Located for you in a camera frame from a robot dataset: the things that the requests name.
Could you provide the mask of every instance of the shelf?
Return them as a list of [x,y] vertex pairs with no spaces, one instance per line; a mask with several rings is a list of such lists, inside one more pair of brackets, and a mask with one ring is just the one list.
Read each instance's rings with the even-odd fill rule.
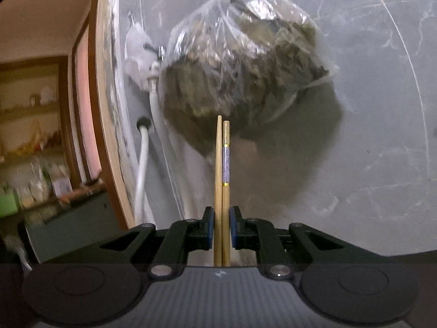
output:
[[59,110],[59,104],[57,102],[51,102],[46,105],[29,106],[29,107],[16,107],[7,111],[0,112],[0,123],[11,122],[19,118],[41,115],[50,112],[56,112]]
[[20,207],[20,209],[18,211],[21,213],[26,213],[26,212],[33,211],[36,209],[41,209],[42,207],[45,207],[45,206],[55,205],[58,202],[59,202],[58,198],[56,196],[52,196],[47,201],[35,203],[34,205],[32,205],[30,207]]
[[53,147],[43,150],[42,152],[31,153],[26,155],[6,155],[4,157],[4,162],[0,163],[0,169],[8,166],[18,165],[32,160],[34,156],[48,156],[55,154],[63,154],[62,147]]

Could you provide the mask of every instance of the wooden chopstick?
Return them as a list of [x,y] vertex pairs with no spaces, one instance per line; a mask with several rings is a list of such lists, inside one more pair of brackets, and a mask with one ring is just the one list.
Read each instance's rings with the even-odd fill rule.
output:
[[223,188],[222,188],[222,265],[231,266],[231,243],[229,233],[229,207],[230,207],[230,123],[223,123]]
[[222,117],[217,117],[214,189],[214,266],[222,265]]

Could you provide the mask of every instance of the black rubber grommet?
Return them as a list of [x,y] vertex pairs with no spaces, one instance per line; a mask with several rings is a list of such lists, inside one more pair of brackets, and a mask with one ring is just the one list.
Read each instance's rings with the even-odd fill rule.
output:
[[141,126],[144,126],[147,129],[149,129],[151,125],[152,125],[152,121],[150,119],[148,119],[147,117],[141,117],[137,120],[137,129],[138,130]]
[[60,325],[97,324],[124,313],[141,292],[131,264],[41,264],[23,295],[43,319]]
[[403,318],[418,294],[401,264],[311,264],[300,290],[316,310],[352,324],[386,324]]

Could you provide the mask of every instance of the white cable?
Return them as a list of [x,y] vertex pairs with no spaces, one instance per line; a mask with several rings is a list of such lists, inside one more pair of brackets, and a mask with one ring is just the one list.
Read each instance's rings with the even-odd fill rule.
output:
[[144,222],[155,223],[152,209],[145,192],[147,161],[149,159],[149,132],[146,126],[139,127],[141,133],[141,150],[139,154],[137,182],[134,201],[134,216],[136,225]]
[[[150,108],[152,110],[152,121],[155,124],[158,137],[163,149],[164,160],[167,167],[171,189],[178,207],[181,219],[185,218],[185,213],[189,213],[187,209],[193,209],[193,201],[190,200],[190,192],[188,184],[185,183],[184,173],[181,173],[176,154],[168,138],[167,128],[163,122],[159,108],[158,95],[152,95],[157,92],[158,78],[160,75],[160,63],[156,60],[156,55],[146,50],[144,44],[152,45],[150,36],[144,31],[139,23],[132,23],[131,28],[126,36],[125,45],[125,73],[138,85],[138,87],[150,94]],[[142,223],[144,215],[148,216],[147,222],[155,223],[153,220],[152,211],[147,200],[145,186],[145,168],[147,167],[147,152],[143,151],[144,137],[141,137],[140,161],[138,163],[137,184],[134,200],[134,216],[137,224]]]
[[32,266],[29,263],[28,255],[21,239],[17,236],[6,236],[4,244],[8,250],[13,251],[18,255],[21,261],[21,266],[23,267],[23,274],[24,276],[27,276],[27,274],[32,271]]

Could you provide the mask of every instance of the clear plastic bag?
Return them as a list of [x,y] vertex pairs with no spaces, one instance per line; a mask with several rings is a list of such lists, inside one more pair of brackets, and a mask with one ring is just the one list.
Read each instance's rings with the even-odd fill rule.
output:
[[161,74],[166,119],[204,155],[217,115],[233,134],[274,120],[335,69],[319,35],[290,0],[208,1],[170,35]]

